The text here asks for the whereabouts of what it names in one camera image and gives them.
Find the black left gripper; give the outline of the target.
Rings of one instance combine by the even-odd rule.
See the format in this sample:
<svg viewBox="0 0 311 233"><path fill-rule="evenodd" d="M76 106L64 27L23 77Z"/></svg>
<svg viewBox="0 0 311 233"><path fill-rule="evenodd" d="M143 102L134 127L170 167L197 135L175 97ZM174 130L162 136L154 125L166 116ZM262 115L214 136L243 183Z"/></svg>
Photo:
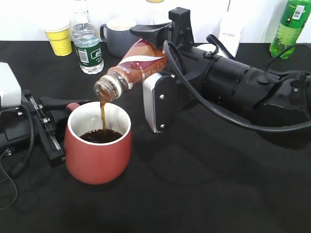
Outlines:
<svg viewBox="0 0 311 233"><path fill-rule="evenodd" d="M30 140L39 144L47 156L50 166L55 167L65 162L64 140L66 128L66 107L71 103L79 105L91 100L60 100L41 97L35 101L31 92L21 92L21 102L31 113L32 126L27 113L20 107L2 110L0 115L0 148L22 151L29 148Z"/></svg>

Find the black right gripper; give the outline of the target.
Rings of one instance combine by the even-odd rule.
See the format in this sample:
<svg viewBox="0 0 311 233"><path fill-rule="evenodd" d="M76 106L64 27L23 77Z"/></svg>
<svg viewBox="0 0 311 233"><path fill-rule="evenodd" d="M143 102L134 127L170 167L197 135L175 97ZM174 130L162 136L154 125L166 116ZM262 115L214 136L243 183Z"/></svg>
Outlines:
<svg viewBox="0 0 311 233"><path fill-rule="evenodd" d="M172 22L157 25L136 25L130 29L135 35L155 49L163 47L170 40L178 50L177 56L172 48L169 51L187 80L204 80L209 68L209 53L194 45L190 21L190 10L176 7L169 11Z"/></svg>

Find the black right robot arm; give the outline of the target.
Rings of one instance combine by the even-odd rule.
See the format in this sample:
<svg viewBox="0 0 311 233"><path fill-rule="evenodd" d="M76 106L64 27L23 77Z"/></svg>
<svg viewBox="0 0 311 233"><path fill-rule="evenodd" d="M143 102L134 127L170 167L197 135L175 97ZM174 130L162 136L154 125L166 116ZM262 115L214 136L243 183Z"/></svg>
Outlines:
<svg viewBox="0 0 311 233"><path fill-rule="evenodd" d="M137 25L131 33L169 52L164 69L143 83L145 118L155 133L196 103L268 142L301 149L311 141L311 74L269 72L235 60L231 54L196 48L190 11L169 11L169 23Z"/></svg>

